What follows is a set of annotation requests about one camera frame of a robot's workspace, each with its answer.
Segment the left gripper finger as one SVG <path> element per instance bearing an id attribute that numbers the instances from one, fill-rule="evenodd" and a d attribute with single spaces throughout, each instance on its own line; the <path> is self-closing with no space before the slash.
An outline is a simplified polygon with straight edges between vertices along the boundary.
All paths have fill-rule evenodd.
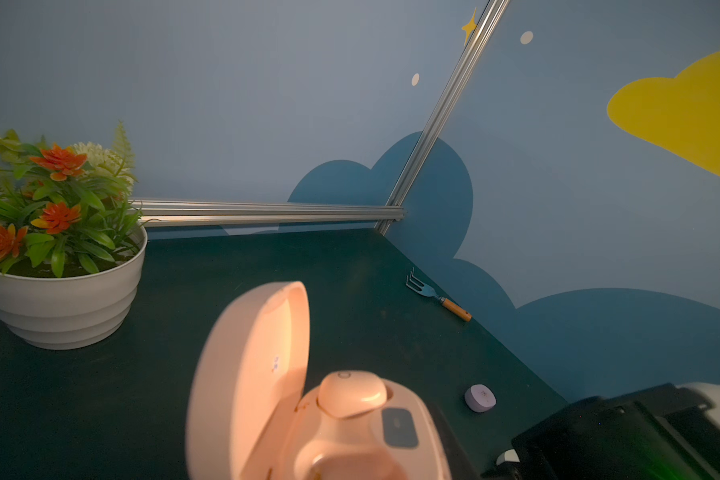
<path id="1" fill-rule="evenodd" d="M 443 446 L 451 478 L 453 480 L 479 480 L 479 474 L 473 468 L 441 409 L 432 402 L 426 402 L 425 406 L 432 417 Z"/>

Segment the purple earbud charging case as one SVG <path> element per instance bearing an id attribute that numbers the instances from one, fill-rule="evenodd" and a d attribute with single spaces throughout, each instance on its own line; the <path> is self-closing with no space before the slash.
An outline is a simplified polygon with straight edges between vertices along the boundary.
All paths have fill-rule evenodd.
<path id="1" fill-rule="evenodd" d="M 464 393 L 464 401 L 475 413 L 485 413 L 497 405 L 493 391 L 483 384 L 474 384 Z"/>

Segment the white earbud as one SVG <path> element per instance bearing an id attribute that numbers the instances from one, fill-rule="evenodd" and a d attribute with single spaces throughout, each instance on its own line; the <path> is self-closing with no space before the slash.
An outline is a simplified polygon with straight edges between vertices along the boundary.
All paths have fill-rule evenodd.
<path id="1" fill-rule="evenodd" d="M 376 410 L 387 400 L 387 387 L 382 379 L 366 371 L 331 373 L 322 380 L 317 394 L 320 408 L 337 419 Z"/>

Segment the pink earbud charging case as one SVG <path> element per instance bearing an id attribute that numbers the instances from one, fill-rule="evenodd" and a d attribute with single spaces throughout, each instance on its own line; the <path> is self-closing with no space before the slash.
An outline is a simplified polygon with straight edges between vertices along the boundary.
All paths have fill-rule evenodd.
<path id="1" fill-rule="evenodd" d="M 299 281 L 243 294 L 222 312 L 194 374 L 186 422 L 193 479 L 450 479 L 425 403 L 381 378 L 388 400 L 346 419 L 308 388 L 310 309 Z"/>

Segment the white earbud charging case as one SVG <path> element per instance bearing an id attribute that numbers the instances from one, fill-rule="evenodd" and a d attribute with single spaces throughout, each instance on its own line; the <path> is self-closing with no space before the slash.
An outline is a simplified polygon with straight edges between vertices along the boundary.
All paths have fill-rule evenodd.
<path id="1" fill-rule="evenodd" d="M 510 450 L 503 452 L 502 454 L 500 454 L 497 457 L 497 459 L 495 461 L 496 466 L 500 466 L 503 464 L 519 464 L 519 463 L 520 463 L 519 456 L 514 449 L 510 449 Z"/>

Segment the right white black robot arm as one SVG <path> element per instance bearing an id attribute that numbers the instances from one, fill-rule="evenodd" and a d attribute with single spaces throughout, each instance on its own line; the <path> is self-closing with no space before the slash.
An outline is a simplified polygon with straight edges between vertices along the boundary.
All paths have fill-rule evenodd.
<path id="1" fill-rule="evenodd" d="M 720 479 L 720 385 L 570 404 L 516 436 L 484 479 Z"/>

